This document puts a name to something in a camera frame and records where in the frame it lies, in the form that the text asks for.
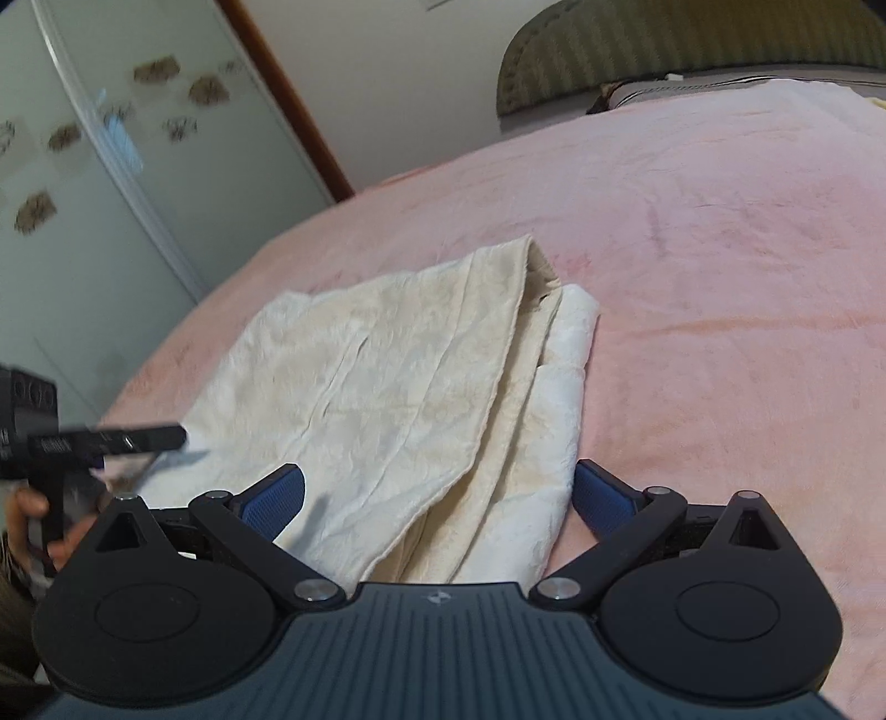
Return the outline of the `person's left hand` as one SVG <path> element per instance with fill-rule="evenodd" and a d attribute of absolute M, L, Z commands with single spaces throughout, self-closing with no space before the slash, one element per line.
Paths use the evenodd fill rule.
<path fill-rule="evenodd" d="M 72 525 L 61 540 L 55 540 L 48 545 L 48 558 L 55 570 L 61 570 L 74 555 L 78 544 L 81 543 L 87 532 L 96 522 L 97 515 L 102 508 L 107 506 L 108 493 L 101 492 L 93 502 L 93 510 Z M 27 548 L 29 537 L 29 522 L 32 519 L 42 519 L 49 510 L 49 502 L 42 493 L 30 489 L 29 486 L 19 486 L 9 493 L 4 503 L 4 552 L 3 552 L 3 576 L 8 582 L 12 582 L 20 573 L 29 573 L 30 555 Z"/>

